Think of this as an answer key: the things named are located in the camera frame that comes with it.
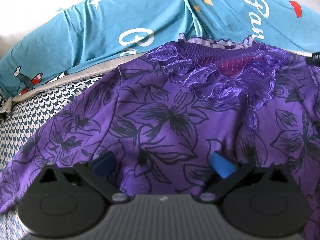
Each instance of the white star print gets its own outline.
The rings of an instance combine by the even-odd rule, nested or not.
[[[89,4],[94,4],[96,7],[96,10],[98,11],[98,3],[101,2],[102,0],[93,0],[92,2],[89,2]]]

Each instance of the silver screw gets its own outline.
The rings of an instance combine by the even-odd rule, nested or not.
[[[124,193],[114,193],[111,198],[114,202],[123,202],[128,199],[128,196]]]
[[[205,193],[201,193],[200,199],[205,202],[210,202],[216,199],[216,195],[211,192],[205,192]]]

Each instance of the bed cover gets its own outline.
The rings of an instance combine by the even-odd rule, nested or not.
[[[316,0],[311,0],[309,7],[320,13],[316,3]],[[122,57],[100,65],[106,65],[107,68],[112,69],[131,59],[131,56]],[[17,150],[46,120],[54,116],[74,97],[93,85],[101,76],[94,76],[47,90],[19,103],[13,109],[10,117],[0,126],[0,170],[7,165]],[[16,208],[0,216],[0,240],[19,240],[24,234],[24,229],[17,218]]]

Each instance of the cartoon character print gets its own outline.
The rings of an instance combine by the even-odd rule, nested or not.
[[[39,73],[35,75],[32,79],[25,76],[24,74],[20,73],[21,67],[17,67],[15,72],[13,73],[14,76],[16,76],[20,82],[24,83],[26,88],[20,92],[19,95],[23,95],[27,93],[28,91],[32,90],[35,85],[39,84],[42,80],[42,73]]]

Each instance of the gray ribbed surface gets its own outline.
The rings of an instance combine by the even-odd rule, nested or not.
[[[25,238],[39,239],[32,236]],[[221,217],[214,205],[199,204],[190,195],[137,195],[129,204],[112,206],[107,216],[95,228],[66,240],[198,239],[274,240],[241,233]],[[295,235],[279,240],[303,238]]]

